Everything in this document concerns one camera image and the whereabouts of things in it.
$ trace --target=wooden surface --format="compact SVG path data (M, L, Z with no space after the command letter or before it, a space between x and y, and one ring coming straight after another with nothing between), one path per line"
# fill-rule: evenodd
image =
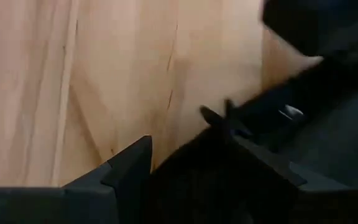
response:
M64 185L145 134L156 167L206 127L200 105L222 112L310 64L259 4L0 0L0 185Z
M56 179L71 7L72 1L0 0L0 186Z

